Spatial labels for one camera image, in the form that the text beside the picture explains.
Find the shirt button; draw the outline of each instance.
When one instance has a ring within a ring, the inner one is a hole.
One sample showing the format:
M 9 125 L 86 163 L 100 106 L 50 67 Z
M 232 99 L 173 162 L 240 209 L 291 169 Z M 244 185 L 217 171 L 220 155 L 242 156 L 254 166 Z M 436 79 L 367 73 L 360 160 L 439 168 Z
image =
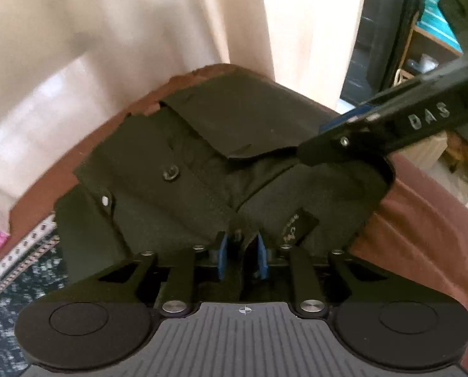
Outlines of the shirt button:
M 178 169 L 178 166 L 172 164 L 164 170 L 163 179 L 165 179 L 165 181 L 173 181 L 179 176 L 179 174 L 180 170 Z

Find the brown bedsheet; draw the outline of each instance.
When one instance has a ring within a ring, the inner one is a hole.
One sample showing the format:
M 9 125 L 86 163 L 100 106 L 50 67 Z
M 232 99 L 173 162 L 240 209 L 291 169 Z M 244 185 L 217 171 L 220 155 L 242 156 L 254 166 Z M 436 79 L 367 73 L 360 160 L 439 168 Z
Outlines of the brown bedsheet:
M 122 122 L 128 112 L 155 112 L 157 101 L 176 89 L 228 72 L 213 65 L 172 78 L 130 105 L 67 152 L 17 202 L 12 235 L 0 259 L 53 208 L 77 180 L 73 169 Z M 352 252 L 378 266 L 458 299 L 468 309 L 468 210 L 402 156 L 394 156 L 398 178 Z M 468 370 L 468 350 L 463 359 Z

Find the gray ribbed surface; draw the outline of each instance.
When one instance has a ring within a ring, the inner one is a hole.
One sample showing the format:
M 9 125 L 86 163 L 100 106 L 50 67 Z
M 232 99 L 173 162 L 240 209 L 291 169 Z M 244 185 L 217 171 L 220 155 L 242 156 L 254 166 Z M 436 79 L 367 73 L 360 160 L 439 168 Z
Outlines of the gray ribbed surface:
M 104 370 L 65 376 L 123 377 L 394 377 L 357 359 L 333 336 L 324 321 L 299 319 L 285 303 L 203 303 L 185 319 L 164 321 L 147 346 Z M 58 376 L 31 366 L 24 377 Z M 460 368 L 421 374 L 466 376 Z

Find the clothing label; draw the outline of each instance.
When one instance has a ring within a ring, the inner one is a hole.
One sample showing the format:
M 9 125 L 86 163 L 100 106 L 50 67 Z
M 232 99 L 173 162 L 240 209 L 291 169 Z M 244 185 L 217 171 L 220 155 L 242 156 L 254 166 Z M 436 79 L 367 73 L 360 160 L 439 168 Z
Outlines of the clothing label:
M 318 224 L 319 220 L 303 208 L 296 210 L 282 230 L 283 244 L 297 244 Z

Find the white curtain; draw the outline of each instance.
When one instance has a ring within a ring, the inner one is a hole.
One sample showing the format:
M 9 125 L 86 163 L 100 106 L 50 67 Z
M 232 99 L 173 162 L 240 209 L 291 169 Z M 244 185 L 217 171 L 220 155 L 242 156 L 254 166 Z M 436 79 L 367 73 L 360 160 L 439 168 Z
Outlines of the white curtain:
M 231 62 L 335 107 L 363 0 L 0 0 L 0 188 L 19 197 L 173 75 Z

